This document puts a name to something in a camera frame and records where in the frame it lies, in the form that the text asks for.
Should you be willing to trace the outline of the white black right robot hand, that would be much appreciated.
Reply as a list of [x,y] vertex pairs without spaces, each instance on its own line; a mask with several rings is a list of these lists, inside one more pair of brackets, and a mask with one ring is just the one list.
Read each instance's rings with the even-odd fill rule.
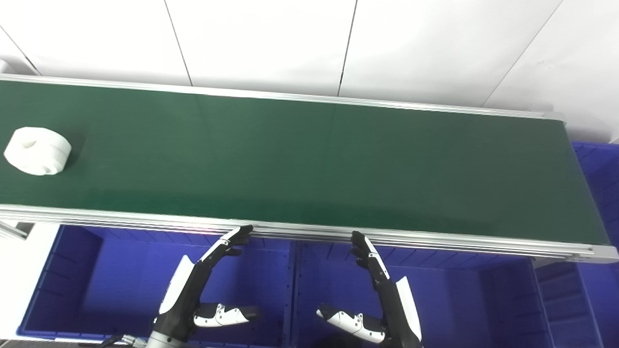
[[381,348],[421,348],[422,330],[407,276],[393,281],[374,244],[359,231],[350,237],[356,264],[367,270],[378,294],[383,316],[378,319],[320,304],[316,310],[329,324],[354,337],[378,344]]

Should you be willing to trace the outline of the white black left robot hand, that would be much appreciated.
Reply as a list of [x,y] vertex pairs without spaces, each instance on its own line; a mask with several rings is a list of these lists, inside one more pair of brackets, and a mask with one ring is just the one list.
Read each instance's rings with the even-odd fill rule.
[[226,233],[197,262],[186,255],[181,258],[153,321],[148,348],[183,348],[197,328],[238,325],[259,317],[257,306],[200,301],[214,267],[225,256],[241,255],[238,246],[248,242],[253,229],[252,225],[243,225]]

